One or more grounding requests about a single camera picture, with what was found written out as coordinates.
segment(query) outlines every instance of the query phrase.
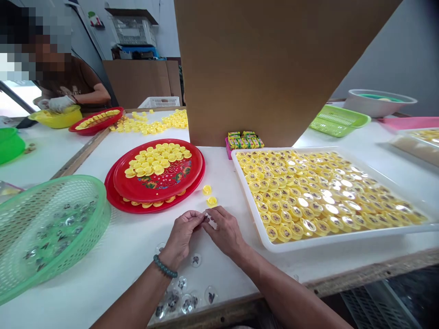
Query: cardboard box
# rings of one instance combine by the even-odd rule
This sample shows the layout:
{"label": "cardboard box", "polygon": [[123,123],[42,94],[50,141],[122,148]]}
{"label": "cardboard box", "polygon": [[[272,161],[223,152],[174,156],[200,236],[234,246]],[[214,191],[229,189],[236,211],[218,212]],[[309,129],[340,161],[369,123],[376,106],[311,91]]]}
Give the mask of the cardboard box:
{"label": "cardboard box", "polygon": [[178,96],[182,104],[177,61],[116,59],[103,64],[119,106],[137,108],[150,96]]}
{"label": "cardboard box", "polygon": [[175,0],[191,142],[292,146],[401,0]]}

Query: white plastic crate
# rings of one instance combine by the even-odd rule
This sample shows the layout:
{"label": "white plastic crate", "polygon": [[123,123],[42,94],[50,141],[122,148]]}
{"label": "white plastic crate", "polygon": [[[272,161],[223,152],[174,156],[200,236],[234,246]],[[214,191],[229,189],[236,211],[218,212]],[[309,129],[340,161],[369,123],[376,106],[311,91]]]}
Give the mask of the white plastic crate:
{"label": "white plastic crate", "polygon": [[326,244],[333,244],[344,241],[355,241],[358,239],[369,239],[376,237],[385,237],[390,235],[400,235],[400,234],[408,234],[408,233],[417,233],[417,232],[427,232],[427,231],[436,231],[439,230],[439,219],[437,216],[437,212],[434,208],[432,208],[425,201],[421,201],[416,199],[416,196],[409,191],[404,191],[401,189],[399,185],[397,185],[394,181],[390,180],[386,176],[382,175],[380,172],[376,171],[369,165],[364,162],[358,160],[353,155],[345,152],[343,149],[340,149],[337,146],[330,147],[313,147],[313,148],[294,148],[296,151],[301,153],[318,153],[318,152],[331,152],[335,151],[339,153],[346,160],[349,160],[355,165],[357,168],[361,169],[363,172],[369,175],[370,178],[376,179],[381,185],[390,189],[393,195],[396,197],[410,202],[414,206],[414,210],[418,210],[425,214],[429,221],[425,222],[421,225],[412,225],[412,226],[403,226],[403,227],[392,227],[392,228],[381,228],[367,231],[356,231],[351,233],[344,234],[331,234],[324,237],[314,237],[311,239],[302,239],[298,241],[289,241],[286,243],[276,244],[272,243],[267,236],[264,224],[262,223],[261,217],[259,215],[259,211],[257,209],[256,203],[253,199],[252,192],[248,187],[246,178],[244,173],[239,165],[238,159],[236,158],[237,152],[253,152],[253,151],[281,151],[281,150],[292,150],[293,148],[263,148],[263,149],[238,149],[232,151],[232,160],[235,165],[236,173],[238,174],[239,181],[244,189],[244,194],[247,199],[248,205],[250,207],[250,211],[252,213],[252,217],[254,223],[256,225],[257,234],[263,244],[263,246],[273,253],[282,253],[287,251],[293,251],[298,249],[322,246]]}
{"label": "white plastic crate", "polygon": [[113,16],[113,32],[121,45],[156,47],[154,30],[146,17]]}
{"label": "white plastic crate", "polygon": [[148,97],[138,108],[174,107],[180,106],[180,97]]}

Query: brown t-shirt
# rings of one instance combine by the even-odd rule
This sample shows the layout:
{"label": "brown t-shirt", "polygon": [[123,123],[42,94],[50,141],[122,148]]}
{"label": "brown t-shirt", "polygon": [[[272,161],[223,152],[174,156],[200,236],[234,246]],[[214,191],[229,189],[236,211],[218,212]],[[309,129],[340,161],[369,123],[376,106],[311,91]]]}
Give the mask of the brown t-shirt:
{"label": "brown t-shirt", "polygon": [[[91,67],[82,59],[71,57],[71,73],[66,80],[38,81],[38,85],[51,91],[55,97],[89,94],[94,92],[94,86],[102,83]],[[111,107],[111,103],[105,104],[80,104],[81,112],[98,112]]]}

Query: beaded bracelet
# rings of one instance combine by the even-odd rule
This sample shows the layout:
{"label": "beaded bracelet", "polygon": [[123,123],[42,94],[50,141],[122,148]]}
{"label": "beaded bracelet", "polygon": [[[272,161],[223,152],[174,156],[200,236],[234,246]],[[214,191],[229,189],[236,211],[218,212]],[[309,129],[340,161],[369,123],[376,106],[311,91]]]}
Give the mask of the beaded bracelet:
{"label": "beaded bracelet", "polygon": [[166,265],[164,265],[160,259],[158,255],[154,255],[154,263],[160,268],[160,270],[167,276],[170,276],[172,278],[176,278],[178,276],[177,272],[171,271],[170,269],[168,269],[166,267]]}

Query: white wall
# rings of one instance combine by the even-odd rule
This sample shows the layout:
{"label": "white wall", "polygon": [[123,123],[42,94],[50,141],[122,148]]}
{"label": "white wall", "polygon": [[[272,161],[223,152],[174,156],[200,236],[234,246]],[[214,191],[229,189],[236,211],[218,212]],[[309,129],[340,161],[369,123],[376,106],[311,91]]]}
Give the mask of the white wall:
{"label": "white wall", "polygon": [[349,89],[388,91],[418,100],[403,113],[439,116],[438,6],[430,0],[404,0],[332,97],[345,98]]}
{"label": "white wall", "polygon": [[110,8],[147,9],[159,23],[155,27],[157,50],[162,57],[180,57],[177,22],[173,0],[78,0],[87,14],[94,11],[105,25],[105,29],[94,29],[105,59],[111,60],[111,44],[116,38],[111,29],[111,15],[105,10],[105,2]]}

